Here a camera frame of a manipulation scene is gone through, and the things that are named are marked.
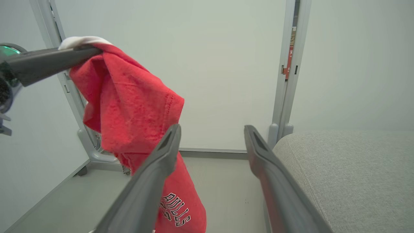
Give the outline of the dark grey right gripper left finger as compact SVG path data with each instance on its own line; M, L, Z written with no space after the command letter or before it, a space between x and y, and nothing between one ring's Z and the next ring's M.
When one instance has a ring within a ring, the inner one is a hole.
M166 178L175 170L181 126L169 127L109 208L95 233L151 233Z

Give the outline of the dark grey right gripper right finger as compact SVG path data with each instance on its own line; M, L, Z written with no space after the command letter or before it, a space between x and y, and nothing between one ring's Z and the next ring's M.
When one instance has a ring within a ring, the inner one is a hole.
M273 233L330 233L322 216L252 125L244 127L250 169L260 180Z

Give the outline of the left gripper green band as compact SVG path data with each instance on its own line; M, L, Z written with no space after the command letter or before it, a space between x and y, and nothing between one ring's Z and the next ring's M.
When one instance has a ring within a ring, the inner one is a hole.
M6 115L22 86L27 87L74 66L83 64L102 53L92 45L81 45L69 49L43 49L26 52L16 44L1 43L0 110L1 135L11 136L12 130L3 121L11 121Z

